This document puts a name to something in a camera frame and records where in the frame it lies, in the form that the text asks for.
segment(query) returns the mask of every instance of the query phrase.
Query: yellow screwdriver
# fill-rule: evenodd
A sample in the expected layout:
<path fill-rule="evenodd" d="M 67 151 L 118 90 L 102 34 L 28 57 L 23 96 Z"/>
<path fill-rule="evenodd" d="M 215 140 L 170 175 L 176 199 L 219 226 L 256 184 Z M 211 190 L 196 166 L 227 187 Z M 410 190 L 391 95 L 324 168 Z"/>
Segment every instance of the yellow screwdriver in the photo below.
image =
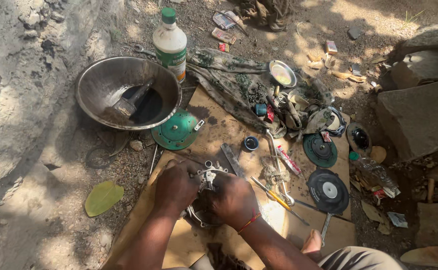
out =
<path fill-rule="evenodd" d="M 286 202 L 284 202 L 281 198 L 279 198 L 279 196 L 276 195 L 276 193 L 274 193 L 272 190 L 267 189 L 267 187 L 265 187 L 263 184 L 261 184 L 261 182 L 259 182 L 256 178 L 254 178 L 253 176 L 251 176 L 251 179 L 259 185 L 259 187 L 261 187 L 264 191 L 266 191 L 267 193 L 269 193 L 274 199 L 277 200 L 277 202 L 282 205 L 282 207 L 284 207 L 286 210 L 288 210 L 288 212 L 290 212 L 291 214 L 293 214 L 296 218 L 298 218 L 300 221 L 302 221 L 306 226 L 309 226 L 309 223 L 307 223 L 306 220 L 304 220 L 303 218 L 301 218 L 296 212 L 294 212 L 289 205 L 286 204 Z"/>

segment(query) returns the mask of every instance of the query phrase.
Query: concrete wall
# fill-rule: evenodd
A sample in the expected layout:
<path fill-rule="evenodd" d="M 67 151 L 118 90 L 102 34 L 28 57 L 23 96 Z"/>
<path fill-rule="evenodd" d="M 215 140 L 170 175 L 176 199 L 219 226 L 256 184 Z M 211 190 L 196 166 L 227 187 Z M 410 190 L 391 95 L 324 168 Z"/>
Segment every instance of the concrete wall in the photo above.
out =
<path fill-rule="evenodd" d="M 14 172 L 44 148 L 55 116 L 74 109 L 76 75 L 107 55 L 110 36 L 99 19 L 116 19 L 123 7 L 120 0 L 0 0 L 0 199 Z M 74 123 L 66 117 L 60 125 Z"/>

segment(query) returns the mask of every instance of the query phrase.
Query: person's left hand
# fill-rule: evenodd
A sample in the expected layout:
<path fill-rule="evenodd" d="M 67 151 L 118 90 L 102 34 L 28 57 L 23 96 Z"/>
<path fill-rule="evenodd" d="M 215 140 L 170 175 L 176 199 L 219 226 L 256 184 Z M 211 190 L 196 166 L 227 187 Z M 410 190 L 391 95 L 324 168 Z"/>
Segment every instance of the person's left hand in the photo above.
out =
<path fill-rule="evenodd" d="M 197 196 L 201 182 L 197 174 L 198 165 L 190 160 L 169 160 L 166 168 L 157 177 L 155 211 L 164 211 L 179 218 L 180 213 Z"/>

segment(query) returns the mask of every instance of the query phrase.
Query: small green cap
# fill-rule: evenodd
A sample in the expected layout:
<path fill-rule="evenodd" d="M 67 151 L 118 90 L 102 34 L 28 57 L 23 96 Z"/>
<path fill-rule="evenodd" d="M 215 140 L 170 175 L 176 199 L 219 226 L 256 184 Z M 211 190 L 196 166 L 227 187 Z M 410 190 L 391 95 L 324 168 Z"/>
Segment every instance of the small green cap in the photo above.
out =
<path fill-rule="evenodd" d="M 176 11 L 171 8 L 163 8 L 161 11 L 162 22 L 171 25 L 176 22 Z"/>
<path fill-rule="evenodd" d="M 359 154 L 356 152 L 349 153 L 349 159 L 352 161 L 356 161 L 359 158 Z"/>

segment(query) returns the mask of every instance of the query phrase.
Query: white bottle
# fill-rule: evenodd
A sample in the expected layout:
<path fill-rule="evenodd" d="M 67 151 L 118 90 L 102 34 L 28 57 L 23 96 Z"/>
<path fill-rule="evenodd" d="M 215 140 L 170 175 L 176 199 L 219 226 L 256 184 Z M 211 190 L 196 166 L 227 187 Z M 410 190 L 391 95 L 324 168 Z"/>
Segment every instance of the white bottle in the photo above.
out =
<path fill-rule="evenodd" d="M 174 9 L 163 8 L 161 15 L 162 25 L 152 35 L 157 62 L 171 70 L 179 83 L 182 83 L 186 78 L 187 37 L 176 26 L 176 11 Z"/>

